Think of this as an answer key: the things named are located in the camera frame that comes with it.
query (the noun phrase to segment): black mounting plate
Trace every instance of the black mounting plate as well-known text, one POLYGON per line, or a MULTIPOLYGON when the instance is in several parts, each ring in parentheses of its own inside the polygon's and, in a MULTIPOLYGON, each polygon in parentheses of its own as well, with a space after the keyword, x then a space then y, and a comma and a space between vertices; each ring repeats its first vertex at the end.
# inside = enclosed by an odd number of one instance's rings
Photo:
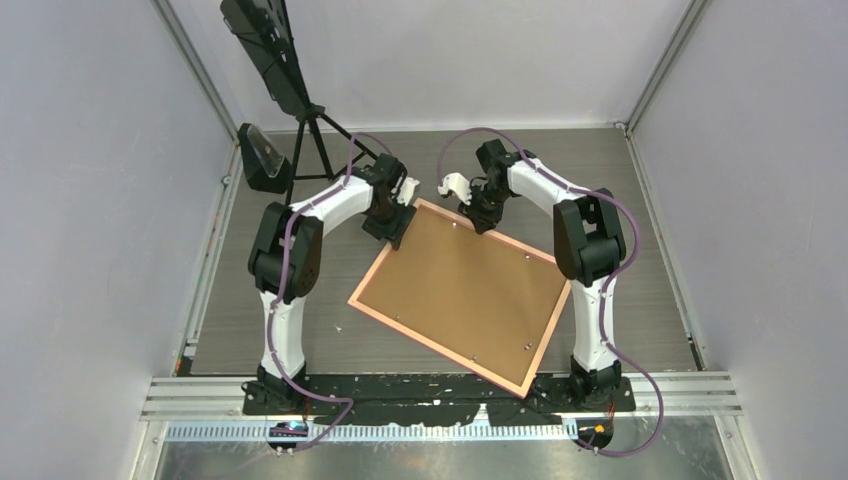
MULTIPOLYGON (((353 410, 343 421, 346 425, 465 425, 474 419, 481 403, 486 404, 493 426, 561 423, 554 413, 596 412, 599 417, 607 414, 613 397, 604 405, 577 408, 567 397, 567 380, 566 376, 538 374, 523 399, 473 374, 322 374, 306 375, 300 384, 320 395, 353 398, 353 410)), ((636 410, 627 377, 621 379, 614 398, 616 411, 636 410)), ((242 411, 245 415, 311 413, 316 417, 315 423, 328 424, 343 407, 343 404, 311 402, 292 408, 290 404, 258 403, 254 396, 254 400, 245 397, 242 411)))

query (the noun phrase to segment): white robotic arm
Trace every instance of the white robotic arm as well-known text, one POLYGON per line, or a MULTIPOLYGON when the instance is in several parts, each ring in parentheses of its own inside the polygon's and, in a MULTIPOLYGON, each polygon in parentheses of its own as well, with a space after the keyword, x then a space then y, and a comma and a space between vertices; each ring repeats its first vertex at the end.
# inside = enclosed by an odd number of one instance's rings
MULTIPOLYGON (((303 311, 320 271, 323 237, 348 218, 363 213, 366 215, 363 229, 375 238, 388 239, 397 248, 415 213, 409 203, 418 181, 407 177, 403 164, 393 157, 381 156, 373 168, 356 168, 347 185, 342 187, 342 182, 340 179, 321 193, 289 207, 276 202, 270 204, 248 263, 262 299, 266 334, 272 337, 271 343, 289 378, 295 377, 305 365, 301 345, 303 311), (331 191, 336 193, 327 197, 331 191), (300 214, 289 240, 290 244, 293 240, 293 245, 286 291, 282 293, 283 301, 277 302, 283 232, 292 212, 296 211, 300 214)), ((282 376, 267 341, 257 377, 270 388, 287 388, 280 380, 282 376)))
MULTIPOLYGON (((321 192, 308 200, 294 203, 291 205, 292 211, 297 211, 305 205, 323 195, 321 192)), ((305 210, 301 215, 306 217, 317 218, 324 222, 323 236, 326 236, 330 231, 339 226, 348 218, 363 213, 371 206, 371 198, 374 195, 374 189, 365 180, 357 177, 351 177, 348 184, 342 188, 337 194, 328 198, 318 206, 311 207, 305 210)), ((265 327, 267 330, 269 313, 271 312, 271 304, 277 299, 276 291, 266 290, 260 291, 259 296, 262 298, 262 307, 265 315, 265 327)), ((274 311, 272 335, 273 344, 277 349, 277 356, 283 363, 286 370, 286 375, 289 378, 293 377, 303 368, 306 363, 303 356, 303 347, 301 345, 301 334, 303 331, 303 307, 306 303, 306 297, 297 297, 290 303, 279 303, 274 311)), ((271 352, 268 350, 268 342, 265 342, 265 353, 262 355, 262 367, 266 372, 280 378, 280 372, 271 358, 271 352)))
POLYGON ((472 186, 461 174, 451 173, 442 179, 439 193, 456 195, 460 199, 460 213, 471 219, 478 233, 497 225, 503 214, 503 203, 514 196, 526 197, 552 216, 557 265, 573 280, 576 339, 572 372, 577 375, 572 376, 575 381, 580 378, 575 388, 581 390, 584 397, 594 392, 604 394, 609 390, 607 387, 617 386, 621 378, 618 358, 607 347, 607 342, 614 344, 611 297, 615 279, 604 293, 607 297, 603 314, 606 341, 600 330, 602 288, 625 255, 618 216, 611 205, 577 193, 575 190, 586 189, 571 184, 544 167, 534 155, 526 153, 533 157, 532 166, 521 161, 517 153, 507 153, 500 141, 486 142, 477 150, 480 165, 486 172, 486 183, 472 186), (584 221, 594 224, 596 230, 586 233, 584 221))

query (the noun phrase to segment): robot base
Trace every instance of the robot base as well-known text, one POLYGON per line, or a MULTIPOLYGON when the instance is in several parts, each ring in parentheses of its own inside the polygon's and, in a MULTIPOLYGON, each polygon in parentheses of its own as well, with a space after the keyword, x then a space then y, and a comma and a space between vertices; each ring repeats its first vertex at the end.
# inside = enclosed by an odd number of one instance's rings
MULTIPOLYGON (((607 402, 576 407, 571 401, 568 377, 564 375, 538 374, 527 396, 518 398, 471 374, 304 375, 304 371, 295 376, 298 385, 320 395, 353 399, 353 410, 344 420, 348 425, 466 424, 477 415, 481 403, 486 404, 492 426, 557 424, 562 423, 557 414, 573 412, 596 412, 600 420, 595 423, 598 423, 606 418, 613 399, 619 412, 636 410, 626 377, 607 402)), ((339 404, 324 402, 307 405, 300 397, 272 392, 258 381, 245 385, 248 395, 253 395, 252 399, 246 395, 242 409, 245 415, 310 414, 316 424, 326 425, 341 408, 339 404)))
POLYGON ((623 411, 620 406, 624 402, 634 402, 630 380, 621 376, 621 362, 616 360, 607 368, 586 371, 572 355, 568 380, 570 402, 575 407, 607 412, 605 417, 578 420, 578 439, 598 449, 606 447, 614 433, 612 415, 623 411))
MULTIPOLYGON (((306 365, 292 377, 298 385, 306 384, 306 365)), ((262 367, 256 369, 256 380, 241 386, 245 415, 279 415, 302 410, 304 397, 285 380, 277 378, 262 367)))

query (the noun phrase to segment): gray floor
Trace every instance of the gray floor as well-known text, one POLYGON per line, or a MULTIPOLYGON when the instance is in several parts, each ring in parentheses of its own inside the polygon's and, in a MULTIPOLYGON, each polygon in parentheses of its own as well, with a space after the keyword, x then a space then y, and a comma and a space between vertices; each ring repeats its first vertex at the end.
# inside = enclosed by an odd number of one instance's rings
MULTIPOLYGON (((655 422, 647 418, 616 418, 615 436, 609 450, 626 450, 640 445, 653 430, 655 422)), ((269 451, 264 442, 166 441, 156 478, 733 478, 712 417, 666 418, 662 436, 651 448, 624 459, 595 456, 568 441, 532 440, 319 444, 293 457, 284 455, 282 458, 269 451)))
MULTIPOLYGON (((642 252, 616 287, 615 340, 618 346, 650 371, 690 370, 694 361, 669 285, 659 247, 652 234, 645 201, 627 145, 614 129, 533 130, 512 132, 545 165, 570 181, 589 188, 606 187, 632 210, 642 229, 642 252)), ((421 180, 419 196, 456 209, 457 200, 436 193, 436 158, 451 132, 385 133, 379 137, 421 180)), ((493 138, 474 133, 456 141, 448 152, 445 171, 466 176, 480 171, 474 150, 493 138)), ((291 152, 293 137, 275 137, 291 152)), ((340 168, 347 143, 340 135, 325 135, 334 167, 340 168)), ((311 138, 306 138, 301 174, 320 173, 311 138)), ((295 199, 327 186, 326 181, 299 182, 295 199)), ((258 291, 247 273, 247 255, 265 209, 277 195, 250 190, 241 180, 227 236, 204 319, 193 373, 255 371, 263 351, 263 318, 258 291)), ((303 345, 313 373, 460 372, 463 369, 429 349, 383 326, 347 305, 347 299, 374 261, 382 245, 361 230, 353 218, 324 239, 321 276, 306 305, 303 345)), ((546 252, 553 252, 550 217, 529 201, 507 202, 498 230, 546 252)), ((632 247, 631 232, 625 227, 632 247)), ((568 371, 574 345, 574 311, 566 305, 542 361, 541 371, 568 371)))

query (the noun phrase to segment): white wall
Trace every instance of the white wall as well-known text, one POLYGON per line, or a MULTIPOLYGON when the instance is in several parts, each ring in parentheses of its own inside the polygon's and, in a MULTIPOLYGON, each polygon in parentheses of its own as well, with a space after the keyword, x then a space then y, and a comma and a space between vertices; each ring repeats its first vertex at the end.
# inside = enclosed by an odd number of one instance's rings
POLYGON ((231 141, 151 2, 0 18, 0 477, 125 478, 231 141))
MULTIPOLYGON (((294 129, 219 11, 171 0, 236 122, 294 129)), ((627 120, 688 0, 289 0, 312 100, 353 129, 627 120)))
POLYGON ((844 478, 848 3, 707 7, 636 138, 768 478, 844 478))

